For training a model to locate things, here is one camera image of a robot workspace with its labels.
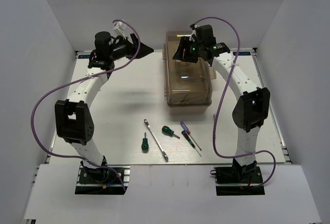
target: white wall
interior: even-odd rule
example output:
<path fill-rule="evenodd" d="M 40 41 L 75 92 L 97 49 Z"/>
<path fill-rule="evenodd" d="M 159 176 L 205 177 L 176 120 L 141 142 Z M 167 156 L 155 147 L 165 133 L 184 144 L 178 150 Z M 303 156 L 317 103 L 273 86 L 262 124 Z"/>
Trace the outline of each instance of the white wall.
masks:
<path fill-rule="evenodd" d="M 256 47 L 283 0 L 48 0 L 75 50 L 93 49 L 94 34 L 111 30 L 113 19 L 125 19 L 140 32 L 143 42 L 161 49 L 168 30 L 185 30 L 207 15 L 233 22 L 243 47 Z M 214 26 L 219 42 L 236 47 L 226 25 Z"/>
<path fill-rule="evenodd" d="M 330 0 L 284 0 L 258 49 L 289 154 L 330 223 Z"/>
<path fill-rule="evenodd" d="M 46 154 L 32 137 L 32 108 L 46 91 L 69 81 L 74 52 L 46 0 L 0 0 L 0 219 L 21 223 L 36 168 Z M 49 147 L 53 94 L 38 112 L 37 132 Z"/>

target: plastic box lid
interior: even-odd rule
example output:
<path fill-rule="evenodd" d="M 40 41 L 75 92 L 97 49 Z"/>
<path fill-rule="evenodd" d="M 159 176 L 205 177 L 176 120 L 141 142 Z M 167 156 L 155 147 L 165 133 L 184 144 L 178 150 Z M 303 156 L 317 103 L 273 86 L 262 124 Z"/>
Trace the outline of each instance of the plastic box lid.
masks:
<path fill-rule="evenodd" d="M 212 84 L 208 63 L 199 58 L 197 63 L 173 60 L 180 38 L 191 32 L 167 32 L 164 47 L 165 96 L 170 107 L 209 106 Z"/>

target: screwdriver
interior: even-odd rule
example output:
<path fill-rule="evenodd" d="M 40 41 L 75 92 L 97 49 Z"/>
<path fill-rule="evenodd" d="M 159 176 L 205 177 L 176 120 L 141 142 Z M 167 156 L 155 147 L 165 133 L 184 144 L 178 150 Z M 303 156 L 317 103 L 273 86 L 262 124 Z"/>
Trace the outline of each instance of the screwdriver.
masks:
<path fill-rule="evenodd" d="M 168 126 L 163 126 L 163 128 L 161 129 L 161 131 L 166 134 L 166 135 L 169 135 L 169 136 L 174 136 L 178 139 L 180 139 L 179 136 L 177 136 L 176 134 L 174 134 L 174 131 L 170 129 L 170 127 Z"/>
<path fill-rule="evenodd" d="M 189 144 L 196 150 L 196 152 L 200 155 L 200 157 L 202 157 L 201 154 L 197 151 L 197 149 L 196 149 L 195 145 L 193 144 L 193 142 L 188 137 L 188 134 L 185 132 L 185 130 L 183 130 L 181 132 L 181 134 L 185 137 L 185 139 L 189 142 Z"/>
<path fill-rule="evenodd" d="M 147 151 L 149 149 L 148 138 L 146 138 L 146 133 L 144 133 L 144 138 L 142 139 L 141 148 L 143 151 Z"/>
<path fill-rule="evenodd" d="M 201 147 L 197 144 L 196 140 L 192 137 L 191 132 L 189 131 L 189 129 L 188 129 L 188 127 L 186 126 L 186 124 L 185 124 L 183 121 L 181 121 L 180 124 L 181 124 L 181 127 L 184 129 L 184 131 L 185 131 L 188 135 L 190 135 L 191 139 L 196 143 L 196 145 L 197 145 L 197 147 L 200 149 L 200 151 L 202 151 Z"/>

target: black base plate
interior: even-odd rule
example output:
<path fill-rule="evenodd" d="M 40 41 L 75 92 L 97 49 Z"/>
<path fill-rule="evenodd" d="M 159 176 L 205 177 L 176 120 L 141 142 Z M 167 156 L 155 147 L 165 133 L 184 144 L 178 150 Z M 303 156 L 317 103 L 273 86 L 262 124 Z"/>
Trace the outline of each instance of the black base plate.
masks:
<path fill-rule="evenodd" d="M 250 179 L 252 179 L 253 184 L 261 184 L 262 183 L 262 175 L 260 167 L 256 167 L 254 172 L 246 174 L 241 181 L 238 181 L 237 178 L 233 175 L 233 169 L 230 166 L 223 166 L 223 167 L 215 167 L 215 176 L 216 176 L 216 183 L 217 184 L 246 184 L 248 185 Z"/>
<path fill-rule="evenodd" d="M 121 179 L 124 181 L 124 167 L 113 167 L 116 172 L 121 174 Z M 115 180 L 111 186 L 103 189 L 103 186 L 110 181 Z M 76 195 L 124 195 L 124 189 L 118 179 L 118 177 L 109 171 L 109 175 L 103 182 L 97 182 L 92 176 L 89 176 L 88 172 L 84 167 L 80 168 L 78 183 L 83 185 L 77 185 L 75 194 Z"/>
<path fill-rule="evenodd" d="M 121 174 L 121 179 L 124 180 L 124 167 L 114 167 L 113 169 L 116 170 L 117 173 Z M 118 179 L 118 177 L 114 174 L 114 172 L 109 170 L 109 175 L 108 178 L 103 182 L 103 181 L 96 181 L 92 176 L 89 175 L 88 171 L 86 171 L 86 169 L 84 167 L 81 167 L 80 169 L 80 174 L 79 174 L 79 183 L 80 184 L 98 184 L 98 183 L 103 183 L 103 184 L 107 184 L 109 183 L 111 180 L 114 180 L 114 184 L 119 183 L 120 181 Z"/>
<path fill-rule="evenodd" d="M 237 177 L 233 174 L 232 167 L 215 167 L 215 172 L 211 171 L 212 175 L 216 177 L 216 192 L 217 196 L 245 196 L 245 195 L 264 195 L 265 189 L 263 186 L 254 188 L 253 185 L 249 186 L 250 181 L 252 184 L 261 184 L 263 182 L 260 167 L 256 167 L 253 172 L 250 172 L 238 181 Z M 233 186 L 233 184 L 243 184 L 246 186 Z"/>

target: metal tool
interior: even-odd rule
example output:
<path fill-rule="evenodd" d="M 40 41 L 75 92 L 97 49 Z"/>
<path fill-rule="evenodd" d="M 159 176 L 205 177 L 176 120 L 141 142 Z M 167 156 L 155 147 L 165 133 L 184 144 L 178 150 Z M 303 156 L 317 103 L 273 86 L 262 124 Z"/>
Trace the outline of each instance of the metal tool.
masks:
<path fill-rule="evenodd" d="M 180 139 L 179 136 L 177 136 L 176 134 L 174 134 L 174 131 L 170 129 L 170 127 L 168 126 L 163 126 L 163 128 L 161 129 L 161 131 L 166 134 L 166 135 L 169 135 L 169 136 L 174 136 L 178 139 Z"/>
<path fill-rule="evenodd" d="M 167 154 L 166 154 L 165 151 L 161 148 L 159 142 L 157 141 L 157 138 L 155 137 L 155 134 L 154 134 L 153 131 L 151 130 L 150 125 L 149 125 L 149 123 L 148 123 L 148 121 L 147 121 L 146 119 L 144 120 L 144 123 L 145 123 L 145 125 L 148 127 L 148 130 L 150 131 L 151 135 L 154 137 L 154 139 L 155 139 L 155 141 L 156 141 L 156 143 L 157 143 L 157 145 L 158 145 L 158 147 L 159 147 L 159 149 L 160 149 L 162 155 L 164 156 L 165 160 L 166 160 L 166 161 L 169 161 L 169 158 L 168 158 Z"/>
<path fill-rule="evenodd" d="M 148 138 L 146 138 L 146 133 L 144 133 L 144 138 L 142 139 L 141 148 L 143 151 L 147 151 L 149 149 Z"/>
<path fill-rule="evenodd" d="M 202 151 L 201 147 L 198 145 L 198 143 L 196 142 L 196 140 L 192 137 L 191 132 L 189 131 L 188 127 L 186 126 L 186 124 L 181 121 L 180 122 L 181 127 L 184 129 L 184 131 L 191 137 L 191 139 L 196 143 L 197 147 L 200 149 L 200 151 Z"/>
<path fill-rule="evenodd" d="M 200 157 L 202 157 L 201 156 L 201 154 L 198 152 L 198 150 L 196 149 L 196 147 L 195 147 L 195 145 L 194 145 L 194 143 L 190 140 L 190 138 L 188 137 L 188 134 L 185 132 L 185 130 L 183 130 L 182 132 L 181 132 L 181 134 L 185 137 L 185 139 L 189 142 L 189 144 L 191 145 L 191 147 L 193 147 L 195 150 L 196 150 L 196 152 L 200 155 Z"/>

